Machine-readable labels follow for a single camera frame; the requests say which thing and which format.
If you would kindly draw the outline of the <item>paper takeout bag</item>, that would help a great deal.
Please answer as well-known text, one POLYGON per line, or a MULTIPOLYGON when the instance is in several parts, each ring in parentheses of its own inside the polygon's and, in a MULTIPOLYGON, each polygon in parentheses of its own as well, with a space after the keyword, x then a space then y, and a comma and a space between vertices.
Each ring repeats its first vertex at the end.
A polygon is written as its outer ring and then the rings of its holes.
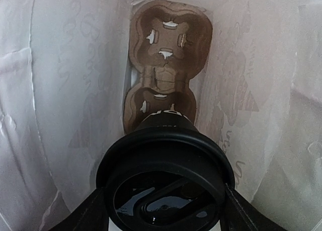
MULTIPOLYGON (((47 230, 94 189, 137 73, 150 0, 1 0, 1 230, 47 230)), ((238 192, 287 230, 321 230, 321 0, 167 0, 213 24, 190 86, 196 127, 238 192)))

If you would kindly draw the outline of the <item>brown cardboard cup carrier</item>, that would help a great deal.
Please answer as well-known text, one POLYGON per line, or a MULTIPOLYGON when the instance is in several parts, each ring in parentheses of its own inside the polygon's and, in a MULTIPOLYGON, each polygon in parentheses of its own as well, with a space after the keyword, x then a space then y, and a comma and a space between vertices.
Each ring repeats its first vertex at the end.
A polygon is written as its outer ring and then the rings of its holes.
POLYGON ((160 110, 195 121, 196 98, 189 82, 207 62, 212 31, 209 18, 192 5, 152 0, 138 8, 130 22, 128 53, 138 79, 125 97, 126 133, 160 110))

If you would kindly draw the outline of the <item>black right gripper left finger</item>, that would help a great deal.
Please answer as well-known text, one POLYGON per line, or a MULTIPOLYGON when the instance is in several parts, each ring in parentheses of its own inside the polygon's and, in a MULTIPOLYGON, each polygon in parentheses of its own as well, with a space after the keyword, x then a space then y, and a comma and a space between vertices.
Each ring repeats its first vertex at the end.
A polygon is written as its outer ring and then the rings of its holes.
POLYGON ((104 191, 104 188, 95 189, 66 219, 57 224, 54 230, 108 230, 104 191))

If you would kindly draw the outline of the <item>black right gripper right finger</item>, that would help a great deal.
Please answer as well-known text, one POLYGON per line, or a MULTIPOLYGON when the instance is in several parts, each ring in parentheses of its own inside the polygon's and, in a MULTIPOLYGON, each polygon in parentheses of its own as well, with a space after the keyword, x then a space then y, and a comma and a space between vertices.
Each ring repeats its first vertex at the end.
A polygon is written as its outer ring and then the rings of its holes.
POLYGON ((271 221, 258 210, 256 210, 247 200, 245 200, 234 188, 226 185, 225 205, 220 218, 221 230, 230 231, 274 231, 285 229, 277 223, 271 221))

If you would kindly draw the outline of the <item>single black cup lid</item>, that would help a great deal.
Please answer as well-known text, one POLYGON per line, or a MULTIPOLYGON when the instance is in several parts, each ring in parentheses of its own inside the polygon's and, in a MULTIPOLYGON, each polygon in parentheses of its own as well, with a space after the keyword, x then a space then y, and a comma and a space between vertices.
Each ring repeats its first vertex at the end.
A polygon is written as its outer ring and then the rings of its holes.
POLYGON ((223 216, 235 179, 210 138, 165 126, 116 141, 98 167, 96 187, 121 230, 210 230, 223 216))

